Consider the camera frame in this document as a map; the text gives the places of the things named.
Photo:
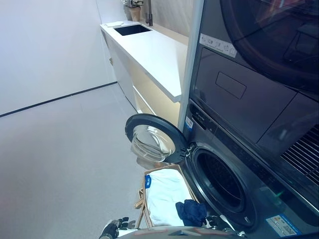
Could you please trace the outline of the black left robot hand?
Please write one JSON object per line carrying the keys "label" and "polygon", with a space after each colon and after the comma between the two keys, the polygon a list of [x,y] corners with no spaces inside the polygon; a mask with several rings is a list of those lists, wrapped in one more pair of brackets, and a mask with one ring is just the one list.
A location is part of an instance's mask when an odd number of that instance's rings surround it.
{"label": "black left robot hand", "polygon": [[99,239],[116,239],[129,233],[137,231],[128,227],[129,217],[119,218],[117,220],[109,220],[102,230]]}

